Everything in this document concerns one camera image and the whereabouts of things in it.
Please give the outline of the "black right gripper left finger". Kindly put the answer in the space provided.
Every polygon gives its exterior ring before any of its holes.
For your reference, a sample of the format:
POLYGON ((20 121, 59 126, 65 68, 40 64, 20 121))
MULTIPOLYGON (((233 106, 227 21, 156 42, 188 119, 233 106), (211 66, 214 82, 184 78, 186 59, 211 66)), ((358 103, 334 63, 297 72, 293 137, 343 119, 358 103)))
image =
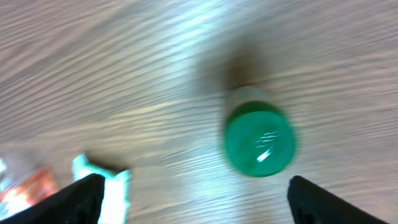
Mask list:
POLYGON ((97 224, 105 178, 90 174, 1 224, 97 224))

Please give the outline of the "small orange white box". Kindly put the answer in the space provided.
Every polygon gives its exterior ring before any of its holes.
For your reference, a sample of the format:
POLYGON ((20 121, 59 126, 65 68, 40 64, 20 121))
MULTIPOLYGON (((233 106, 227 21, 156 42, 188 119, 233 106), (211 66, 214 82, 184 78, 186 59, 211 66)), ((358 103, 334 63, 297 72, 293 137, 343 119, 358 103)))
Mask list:
POLYGON ((1 186, 1 221, 43 201, 58 191, 48 168, 40 168, 22 180, 1 186))

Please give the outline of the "green lid round jar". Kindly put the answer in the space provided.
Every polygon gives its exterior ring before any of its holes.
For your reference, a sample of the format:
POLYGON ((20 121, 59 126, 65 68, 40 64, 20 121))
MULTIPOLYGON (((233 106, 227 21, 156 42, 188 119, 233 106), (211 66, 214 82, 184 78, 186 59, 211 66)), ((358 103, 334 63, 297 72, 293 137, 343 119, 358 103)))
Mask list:
POLYGON ((228 93, 222 134, 226 158, 236 170, 251 177, 282 171, 297 148, 287 115, 264 90, 251 85, 228 93))

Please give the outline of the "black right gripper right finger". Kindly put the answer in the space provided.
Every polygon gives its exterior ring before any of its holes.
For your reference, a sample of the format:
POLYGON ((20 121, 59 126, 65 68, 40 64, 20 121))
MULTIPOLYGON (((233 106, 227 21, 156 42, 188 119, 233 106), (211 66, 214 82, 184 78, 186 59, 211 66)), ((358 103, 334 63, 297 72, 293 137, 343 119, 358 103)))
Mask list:
POLYGON ((295 224, 386 224, 299 175, 290 179, 287 199, 295 224))

